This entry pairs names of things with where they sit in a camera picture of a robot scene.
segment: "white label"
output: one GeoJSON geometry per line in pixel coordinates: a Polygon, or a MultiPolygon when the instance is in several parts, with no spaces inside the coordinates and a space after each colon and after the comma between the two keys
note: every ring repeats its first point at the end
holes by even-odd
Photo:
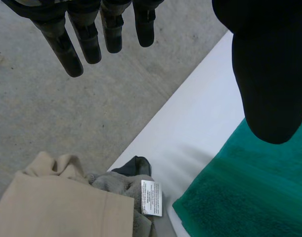
{"type": "Polygon", "coordinates": [[[142,214],[162,216],[162,185],[141,180],[142,214]]]}

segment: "gray floor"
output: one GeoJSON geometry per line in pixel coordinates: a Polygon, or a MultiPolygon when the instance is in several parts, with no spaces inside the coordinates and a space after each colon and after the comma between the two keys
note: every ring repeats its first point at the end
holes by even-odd
{"type": "Polygon", "coordinates": [[[0,197],[42,150],[77,154],[85,171],[106,171],[226,32],[211,0],[165,0],[156,13],[156,41],[142,48],[132,7],[125,11],[116,55],[98,17],[97,65],[85,62],[67,22],[84,66],[70,78],[36,27],[0,1],[0,197]]]}

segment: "white surface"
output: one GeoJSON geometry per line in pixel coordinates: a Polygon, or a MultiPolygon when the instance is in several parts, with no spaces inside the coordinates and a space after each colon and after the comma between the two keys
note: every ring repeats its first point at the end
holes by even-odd
{"type": "Polygon", "coordinates": [[[135,155],[149,160],[179,237],[189,235],[172,204],[244,118],[231,44],[227,33],[110,167],[121,167],[135,155]]]}

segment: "beige fabric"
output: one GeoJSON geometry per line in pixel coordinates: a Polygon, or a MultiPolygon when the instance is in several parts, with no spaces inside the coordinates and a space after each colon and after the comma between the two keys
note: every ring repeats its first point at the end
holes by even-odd
{"type": "Polygon", "coordinates": [[[42,152],[0,201],[0,237],[131,237],[133,203],[90,186],[77,157],[42,152]]]}

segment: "teal towel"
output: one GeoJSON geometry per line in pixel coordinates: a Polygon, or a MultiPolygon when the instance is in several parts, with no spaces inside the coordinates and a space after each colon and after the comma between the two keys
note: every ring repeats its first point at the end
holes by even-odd
{"type": "Polygon", "coordinates": [[[243,120],[173,207],[192,237],[302,237],[302,125],[272,145],[243,120]]]}

